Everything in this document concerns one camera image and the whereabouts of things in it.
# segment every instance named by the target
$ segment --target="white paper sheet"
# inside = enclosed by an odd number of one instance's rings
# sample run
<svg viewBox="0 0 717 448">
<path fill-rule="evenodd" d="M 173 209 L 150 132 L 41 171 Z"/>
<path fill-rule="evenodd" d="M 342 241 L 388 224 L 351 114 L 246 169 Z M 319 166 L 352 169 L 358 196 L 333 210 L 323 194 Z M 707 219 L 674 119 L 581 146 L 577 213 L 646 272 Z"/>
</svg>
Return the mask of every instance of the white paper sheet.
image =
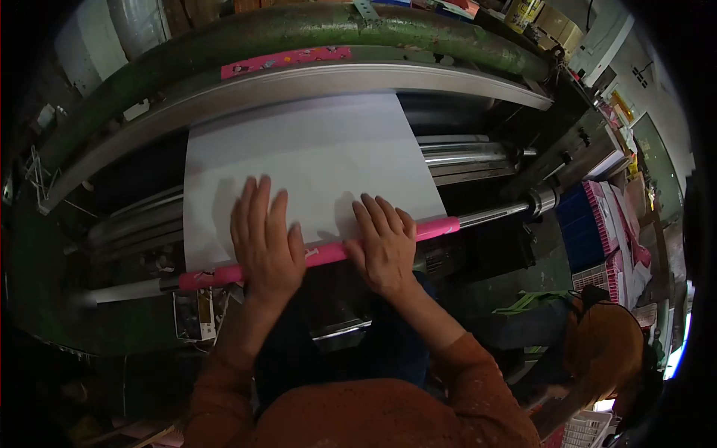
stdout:
<svg viewBox="0 0 717 448">
<path fill-rule="evenodd" d="M 191 129 L 184 173 L 187 270 L 231 264 L 229 214 L 247 176 L 289 193 L 287 223 L 307 246 L 358 236 L 351 202 L 380 194 L 417 221 L 445 217 L 395 94 L 319 98 Z"/>
</svg>

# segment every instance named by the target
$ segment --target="white plastic basket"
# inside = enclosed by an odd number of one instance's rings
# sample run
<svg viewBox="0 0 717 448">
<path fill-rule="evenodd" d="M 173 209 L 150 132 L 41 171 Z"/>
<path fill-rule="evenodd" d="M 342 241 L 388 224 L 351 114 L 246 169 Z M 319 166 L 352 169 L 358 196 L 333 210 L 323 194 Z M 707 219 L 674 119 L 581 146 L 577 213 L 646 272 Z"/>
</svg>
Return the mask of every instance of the white plastic basket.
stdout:
<svg viewBox="0 0 717 448">
<path fill-rule="evenodd" d="M 612 420 L 609 412 L 583 411 L 565 423 L 561 448 L 596 448 Z"/>
</svg>

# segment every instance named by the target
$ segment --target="pink tape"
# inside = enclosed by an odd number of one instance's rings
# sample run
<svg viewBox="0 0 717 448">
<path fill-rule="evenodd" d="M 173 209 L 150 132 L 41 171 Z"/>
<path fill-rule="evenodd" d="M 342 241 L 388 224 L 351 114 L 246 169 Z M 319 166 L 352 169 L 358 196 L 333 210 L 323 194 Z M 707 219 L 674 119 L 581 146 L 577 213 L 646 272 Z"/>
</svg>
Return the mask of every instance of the pink tape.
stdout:
<svg viewBox="0 0 717 448">
<path fill-rule="evenodd" d="M 416 241 L 424 241 L 441 235 L 457 232 L 460 222 L 455 216 L 419 224 L 416 231 Z M 342 242 L 333 242 L 304 249 L 306 266 L 314 267 L 322 264 L 339 262 L 346 259 L 346 251 Z M 242 267 L 238 264 L 218 267 L 214 270 L 187 272 L 179 276 L 179 289 L 198 290 L 205 287 L 223 286 L 232 282 L 244 281 Z"/>
</svg>

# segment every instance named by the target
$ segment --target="cardboard box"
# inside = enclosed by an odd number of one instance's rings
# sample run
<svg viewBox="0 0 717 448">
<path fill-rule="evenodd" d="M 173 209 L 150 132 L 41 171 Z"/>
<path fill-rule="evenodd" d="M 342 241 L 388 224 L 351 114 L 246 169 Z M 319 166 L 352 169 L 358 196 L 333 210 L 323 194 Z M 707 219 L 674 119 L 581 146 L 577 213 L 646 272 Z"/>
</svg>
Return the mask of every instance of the cardboard box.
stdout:
<svg viewBox="0 0 717 448">
<path fill-rule="evenodd" d="M 557 41 L 560 42 L 566 52 L 572 53 L 580 43 L 582 36 L 582 30 L 575 23 L 568 21 L 560 36 L 557 37 Z"/>
<path fill-rule="evenodd" d="M 549 5 L 545 5 L 543 11 L 541 11 L 540 15 L 536 19 L 536 25 L 538 28 L 542 29 L 546 34 L 554 37 L 555 39 L 558 39 L 568 22 L 570 21 L 567 17 L 551 8 Z"/>
</svg>

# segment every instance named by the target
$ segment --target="left hand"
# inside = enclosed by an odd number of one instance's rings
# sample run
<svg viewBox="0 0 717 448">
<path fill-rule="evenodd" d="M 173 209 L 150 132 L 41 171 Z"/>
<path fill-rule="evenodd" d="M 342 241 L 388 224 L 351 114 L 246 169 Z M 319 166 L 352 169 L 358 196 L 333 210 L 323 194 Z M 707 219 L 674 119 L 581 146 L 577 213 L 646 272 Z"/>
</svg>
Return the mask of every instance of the left hand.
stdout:
<svg viewBox="0 0 717 448">
<path fill-rule="evenodd" d="M 287 233 L 288 194 L 280 190 L 269 207 L 271 179 L 247 179 L 232 210 L 229 228 L 237 261 L 250 285 L 249 297 L 278 316 L 301 285 L 306 262 L 298 223 Z"/>
</svg>

